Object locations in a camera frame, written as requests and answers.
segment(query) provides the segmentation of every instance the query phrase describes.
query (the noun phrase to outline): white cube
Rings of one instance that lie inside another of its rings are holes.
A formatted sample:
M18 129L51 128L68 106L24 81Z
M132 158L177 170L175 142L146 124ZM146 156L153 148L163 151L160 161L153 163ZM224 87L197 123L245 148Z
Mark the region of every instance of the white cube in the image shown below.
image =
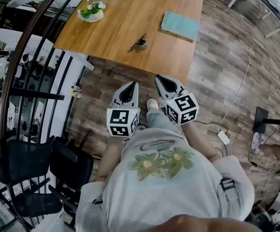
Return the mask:
M131 137L139 123L138 109L112 109L106 112L106 126L113 137Z
M192 93L163 101L166 114L178 125L193 121L198 116L199 105Z

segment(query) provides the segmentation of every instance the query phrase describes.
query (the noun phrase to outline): wooden floor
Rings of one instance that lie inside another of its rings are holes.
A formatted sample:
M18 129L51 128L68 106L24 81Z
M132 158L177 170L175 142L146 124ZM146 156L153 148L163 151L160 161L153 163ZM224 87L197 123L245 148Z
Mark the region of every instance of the wooden floor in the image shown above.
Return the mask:
M252 34L261 11L256 0L237 0L231 9L227 8L229 1L203 2L196 50L186 85L200 105L198 120L203 122L220 122L235 98L249 61ZM223 122L231 135L228 154L238 157L255 186L256 200L262 198L267 203L276 197L280 180L272 179L273 174L264 169L252 167L247 156L256 107L267 109L271 118L280 117L280 32L269 39L264 37L278 26L279 21L272 15L258 21L251 54L256 70L249 67L236 102ZM83 76L82 98L74 101L67 130L71 137L80 141L86 128L92 128L95 135L87 140L84 150L100 157L108 139L106 109L114 92L129 81L139 83L142 124L146 123L146 100L158 98L158 94L152 74L97 58L92 58L91 63L95 70L86 71ZM216 125L199 123L199 128L215 147L225 153L216 136ZM275 128L267 126L266 135L272 134ZM279 139L277 131L268 143L278 143ZM272 171L276 170L273 158L251 159Z

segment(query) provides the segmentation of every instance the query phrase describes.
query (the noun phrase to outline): notebook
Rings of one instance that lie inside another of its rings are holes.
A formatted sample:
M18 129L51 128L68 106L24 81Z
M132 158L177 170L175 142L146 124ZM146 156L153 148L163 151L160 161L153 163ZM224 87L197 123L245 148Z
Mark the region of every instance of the notebook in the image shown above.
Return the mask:
M161 30L169 32L179 38L196 41L199 21L167 11L163 17Z

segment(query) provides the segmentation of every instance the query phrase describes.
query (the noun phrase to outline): white t-shirt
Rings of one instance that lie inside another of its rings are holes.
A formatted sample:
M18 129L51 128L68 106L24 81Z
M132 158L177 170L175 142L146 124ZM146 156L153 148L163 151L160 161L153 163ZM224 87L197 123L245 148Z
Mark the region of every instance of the white t-shirt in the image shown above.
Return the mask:
M224 177L234 180L239 199L227 201L220 185ZM254 202L253 185L236 157L212 164L182 136L166 129L137 132L103 185L97 182L82 187L77 231L89 231L85 229L85 215L80 213L87 212L85 203L97 198L96 190L103 190L111 232L149 229L179 214L244 220Z

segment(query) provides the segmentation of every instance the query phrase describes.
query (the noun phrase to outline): wooden table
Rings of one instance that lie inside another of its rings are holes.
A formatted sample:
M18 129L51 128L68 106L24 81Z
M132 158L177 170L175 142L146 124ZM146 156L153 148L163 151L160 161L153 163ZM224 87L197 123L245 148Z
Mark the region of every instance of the wooden table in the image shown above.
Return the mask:
M186 83L195 42L160 31L166 11L199 20L202 0L93 0L106 4L104 18L95 23L77 17L82 0L72 14L55 48L112 60L154 74L166 74ZM145 51L128 50L147 33Z

